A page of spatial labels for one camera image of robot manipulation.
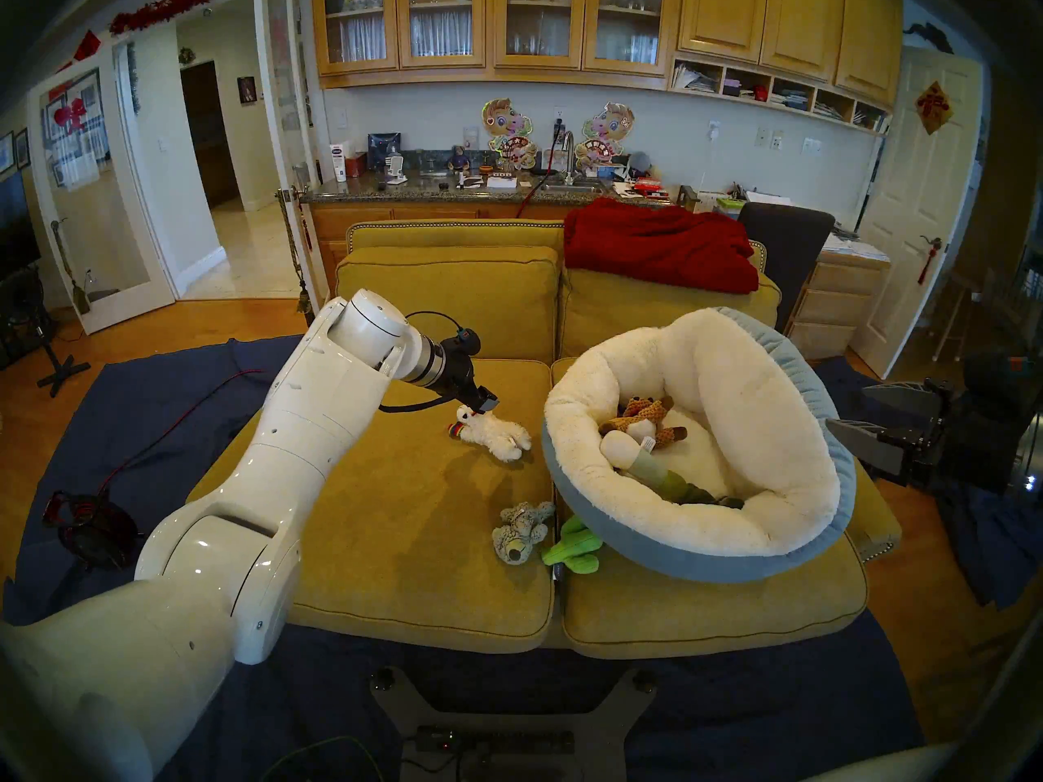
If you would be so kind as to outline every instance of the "granite countertop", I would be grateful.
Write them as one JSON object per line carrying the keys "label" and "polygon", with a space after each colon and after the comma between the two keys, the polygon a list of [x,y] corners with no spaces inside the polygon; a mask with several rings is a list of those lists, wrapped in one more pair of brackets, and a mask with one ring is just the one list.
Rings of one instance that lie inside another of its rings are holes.
{"label": "granite countertop", "polygon": [[[366,172],[358,178],[349,178],[347,181],[323,181],[315,192],[305,193],[300,200],[304,203],[324,204],[324,203],[347,203],[347,202],[375,202],[375,201],[396,201],[396,202],[498,202],[507,204],[519,204],[528,192],[536,185],[540,176],[533,176],[523,172],[518,176],[516,188],[486,188],[480,187],[474,190],[457,190],[456,178],[450,176],[420,176],[417,171],[405,171],[407,181],[402,185],[388,185],[386,190],[378,190],[378,176],[375,173]],[[523,187],[522,181],[529,181],[530,187]],[[448,190],[439,190],[439,182],[447,182]],[[607,196],[636,206],[666,206],[670,202],[656,201],[649,198],[621,198],[612,190],[611,185],[605,180],[603,182],[608,191]],[[671,198],[677,196],[678,188],[668,186],[666,191]],[[583,206],[589,204],[600,196],[591,193],[550,193],[537,191],[529,203],[531,204],[557,204],[559,206]]]}

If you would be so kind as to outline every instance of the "faucet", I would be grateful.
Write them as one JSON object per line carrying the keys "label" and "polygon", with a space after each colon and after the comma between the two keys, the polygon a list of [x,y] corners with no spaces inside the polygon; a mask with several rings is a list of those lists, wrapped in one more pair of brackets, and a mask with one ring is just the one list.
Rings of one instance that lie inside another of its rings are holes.
{"label": "faucet", "polygon": [[562,142],[565,148],[565,186],[573,186],[573,160],[576,156],[576,141],[572,131],[565,131],[565,139]]}

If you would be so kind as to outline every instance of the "marble floor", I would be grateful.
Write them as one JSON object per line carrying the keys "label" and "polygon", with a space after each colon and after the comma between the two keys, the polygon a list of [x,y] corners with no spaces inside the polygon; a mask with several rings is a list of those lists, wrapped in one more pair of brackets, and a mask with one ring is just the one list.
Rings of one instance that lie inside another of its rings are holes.
{"label": "marble floor", "polygon": [[181,299],[295,298],[300,293],[278,203],[247,213],[240,199],[211,210],[228,258],[188,287]]}

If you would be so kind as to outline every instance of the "pet bed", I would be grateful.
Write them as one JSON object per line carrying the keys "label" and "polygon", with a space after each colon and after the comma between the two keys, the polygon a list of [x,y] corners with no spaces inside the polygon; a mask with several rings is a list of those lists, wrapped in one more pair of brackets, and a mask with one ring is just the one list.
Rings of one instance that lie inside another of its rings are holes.
{"label": "pet bed", "polygon": [[[612,469],[598,426],[635,395],[670,395],[663,424],[688,427],[686,440],[653,456],[714,495],[743,498],[743,509],[672,504]],[[843,535],[855,473],[825,429],[835,416],[785,337],[733,309],[705,309],[577,359],[547,399],[544,455],[572,510],[630,560],[687,580],[746,582],[810,560]]]}

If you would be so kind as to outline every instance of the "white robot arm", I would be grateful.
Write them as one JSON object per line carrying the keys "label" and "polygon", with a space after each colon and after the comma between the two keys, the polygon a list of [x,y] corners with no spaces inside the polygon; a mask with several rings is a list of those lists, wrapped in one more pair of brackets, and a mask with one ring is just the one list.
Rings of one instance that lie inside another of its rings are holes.
{"label": "white robot arm", "polygon": [[0,625],[0,650],[100,776],[152,779],[233,661],[271,653],[312,506],[393,378],[478,412],[496,405],[474,383],[479,347],[469,329],[434,343],[369,291],[332,300],[272,382],[232,475],[155,528],[135,582],[35,625]]}

